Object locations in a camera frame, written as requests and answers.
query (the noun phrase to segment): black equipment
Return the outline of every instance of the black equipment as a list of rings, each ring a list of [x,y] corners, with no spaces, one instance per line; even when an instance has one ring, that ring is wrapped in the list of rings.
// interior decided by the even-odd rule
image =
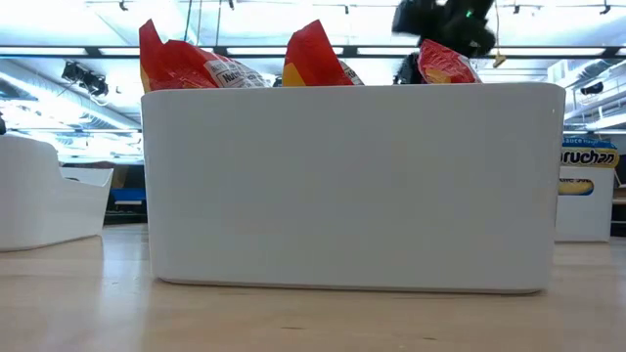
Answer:
[[[420,36],[444,45],[468,58],[489,53],[496,44],[495,35],[485,26],[487,13],[494,0],[448,0],[437,5],[435,0],[402,0],[395,10],[391,30]],[[394,83],[419,84],[417,54],[406,58]]]

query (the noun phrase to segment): ramen box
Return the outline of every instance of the ramen box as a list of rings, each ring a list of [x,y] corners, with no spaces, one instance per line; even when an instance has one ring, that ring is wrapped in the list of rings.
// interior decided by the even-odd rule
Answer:
[[[608,242],[616,147],[566,138],[560,155],[558,242]]]

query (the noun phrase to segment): white storage container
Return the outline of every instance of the white storage container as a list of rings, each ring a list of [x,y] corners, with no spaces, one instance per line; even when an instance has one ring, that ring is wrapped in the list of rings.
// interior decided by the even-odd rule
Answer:
[[[564,104],[556,85],[177,90],[142,102],[159,278],[548,284]]]

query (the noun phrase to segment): ceiling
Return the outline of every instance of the ceiling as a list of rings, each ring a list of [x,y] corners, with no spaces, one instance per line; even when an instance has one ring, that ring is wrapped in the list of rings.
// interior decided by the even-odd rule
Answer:
[[[138,28],[155,21],[162,40],[183,39],[189,11],[187,40],[201,46],[286,45],[291,34],[320,19],[334,45],[415,45],[416,37],[390,32],[399,0],[21,0],[0,11],[0,47],[5,45],[129,46],[139,45]],[[621,46],[626,45],[626,0],[608,1],[601,15],[600,0],[499,0],[488,26],[498,29],[500,45]],[[520,5],[518,12],[514,5]],[[140,123],[143,88],[137,59],[78,59],[105,75],[109,94],[103,109]],[[261,73],[280,74],[283,59],[238,59]],[[11,59],[34,76],[67,87],[61,74],[67,59]],[[366,84],[391,84],[400,59],[346,59]],[[556,60],[508,60],[492,68],[476,62],[485,82],[546,80]]]

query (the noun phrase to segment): red chip bag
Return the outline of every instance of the red chip bag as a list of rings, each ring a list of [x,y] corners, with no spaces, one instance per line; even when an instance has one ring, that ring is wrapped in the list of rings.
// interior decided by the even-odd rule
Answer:
[[[427,83],[481,83],[468,58],[428,39],[420,47],[418,70]]]
[[[283,86],[334,86],[363,84],[341,63],[319,20],[295,32],[287,44]]]
[[[163,44],[152,20],[139,28],[141,80],[160,89],[265,87],[255,70],[179,40]]]

